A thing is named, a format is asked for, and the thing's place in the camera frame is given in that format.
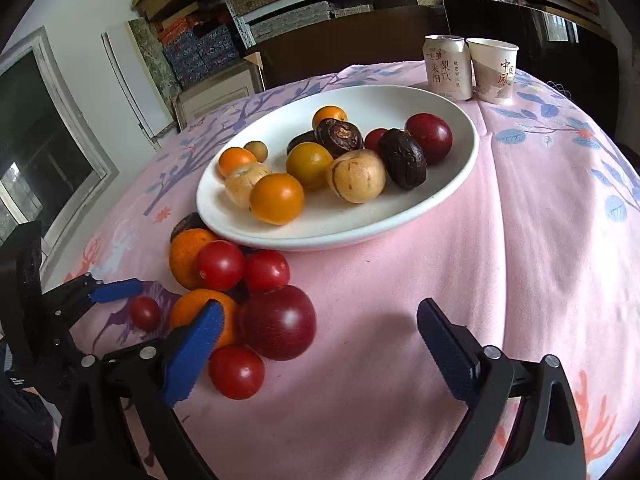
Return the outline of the small red cherry tomato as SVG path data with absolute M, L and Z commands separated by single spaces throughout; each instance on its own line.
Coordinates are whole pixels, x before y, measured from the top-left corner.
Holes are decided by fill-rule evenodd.
M 160 327 L 162 310 L 158 303 L 147 296 L 137 296 L 131 299 L 129 316 L 132 324 L 145 333 L 152 333 Z

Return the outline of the large orange mandarin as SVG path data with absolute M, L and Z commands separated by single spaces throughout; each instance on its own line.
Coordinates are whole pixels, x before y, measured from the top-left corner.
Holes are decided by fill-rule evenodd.
M 182 287 L 192 290 L 202 286 L 202 279 L 196 270 L 198 253 L 217 237 L 206 229 L 188 229 L 174 237 L 169 247 L 169 269 Z

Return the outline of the large tan round fruit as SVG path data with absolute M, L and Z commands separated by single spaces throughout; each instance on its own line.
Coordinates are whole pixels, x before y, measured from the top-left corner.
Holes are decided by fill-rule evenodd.
M 271 170 L 261 162 L 249 162 L 239 166 L 224 182 L 224 190 L 229 200 L 240 208 L 250 208 L 250 193 L 256 183 L 268 174 L 271 174 Z

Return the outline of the small brown round fruit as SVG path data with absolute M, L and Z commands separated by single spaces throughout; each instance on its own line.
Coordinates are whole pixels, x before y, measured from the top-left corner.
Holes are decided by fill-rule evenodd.
M 264 162 L 268 158 L 267 145 L 262 141 L 250 141 L 244 148 L 251 152 L 258 162 Z

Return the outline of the yellow orange tomato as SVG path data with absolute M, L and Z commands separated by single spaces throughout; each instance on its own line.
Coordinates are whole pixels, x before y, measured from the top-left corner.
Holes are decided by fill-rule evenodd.
M 306 191 L 317 191 L 328 185 L 326 172 L 333 161 L 331 153 L 322 145 L 303 142 L 288 154 L 285 167 Z

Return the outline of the dark brown passion fruit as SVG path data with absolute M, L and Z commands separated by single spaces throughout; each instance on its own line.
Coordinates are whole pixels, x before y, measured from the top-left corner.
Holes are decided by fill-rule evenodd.
M 363 148 L 360 130 L 351 122 L 343 122 L 335 118 L 322 119 L 318 123 L 314 128 L 314 140 L 334 158 Z

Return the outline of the small orange kumquat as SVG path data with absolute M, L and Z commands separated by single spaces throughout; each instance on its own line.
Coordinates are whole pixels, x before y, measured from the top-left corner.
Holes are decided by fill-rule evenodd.
M 328 118 L 340 120 L 341 122 L 346 122 L 347 114 L 344 110 L 341 109 L 341 107 L 338 107 L 335 105 L 327 105 L 327 106 L 321 107 L 314 113 L 314 117 L 312 118 L 312 123 L 311 123 L 312 128 L 314 129 L 317 128 L 320 122 L 322 122 L 322 120 L 325 120 Z

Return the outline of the dark red plum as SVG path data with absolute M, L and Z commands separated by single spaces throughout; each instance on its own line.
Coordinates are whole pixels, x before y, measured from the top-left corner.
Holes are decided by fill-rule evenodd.
M 454 136 L 446 122 L 436 115 L 414 114 L 407 119 L 405 129 L 418 142 L 429 165 L 441 162 L 452 148 Z

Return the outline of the framed picture leaning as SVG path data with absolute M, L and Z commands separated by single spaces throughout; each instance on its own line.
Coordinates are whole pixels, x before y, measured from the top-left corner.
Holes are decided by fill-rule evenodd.
M 259 52 L 244 56 L 224 70 L 207 77 L 174 99 L 179 130 L 198 118 L 238 99 L 265 90 L 264 66 Z

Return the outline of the white ceramic plate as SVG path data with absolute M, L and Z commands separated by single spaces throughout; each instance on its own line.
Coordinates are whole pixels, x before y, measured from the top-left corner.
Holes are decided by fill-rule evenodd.
M 273 226 L 235 205 L 218 162 L 212 160 L 196 190 L 196 208 L 206 226 L 227 240 L 259 248 L 314 250 L 352 245 L 419 218 L 454 194 L 474 169 L 480 136 L 469 115 L 432 92 L 396 84 L 341 88 L 286 104 L 246 126 L 223 148 L 262 141 L 268 148 L 267 167 L 274 174 L 283 172 L 288 142 L 325 105 L 341 107 L 361 132 L 401 127 L 415 114 L 432 113 L 451 129 L 452 148 L 441 162 L 427 167 L 425 181 L 409 191 L 392 180 L 371 151 L 337 156 L 322 170 L 322 188 L 307 193 L 300 214 L 284 226 Z

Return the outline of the white paper cup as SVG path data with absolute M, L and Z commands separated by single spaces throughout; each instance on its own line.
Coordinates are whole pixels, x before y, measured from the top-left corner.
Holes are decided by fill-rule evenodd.
M 478 97 L 492 104 L 510 104 L 513 96 L 518 46 L 508 42 L 468 38 Z

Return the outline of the white drink can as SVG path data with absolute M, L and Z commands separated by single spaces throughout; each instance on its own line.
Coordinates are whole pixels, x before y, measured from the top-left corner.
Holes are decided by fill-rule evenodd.
M 467 101 L 473 96 L 469 48 L 463 37 L 428 35 L 423 56 L 427 90 L 450 101 Z

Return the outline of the dark wooden cabinet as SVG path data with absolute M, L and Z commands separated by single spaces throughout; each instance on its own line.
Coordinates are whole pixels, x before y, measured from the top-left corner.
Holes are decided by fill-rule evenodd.
M 424 37 L 446 34 L 442 6 L 406 6 L 354 14 L 292 30 L 251 47 L 268 88 L 351 65 L 417 61 Z

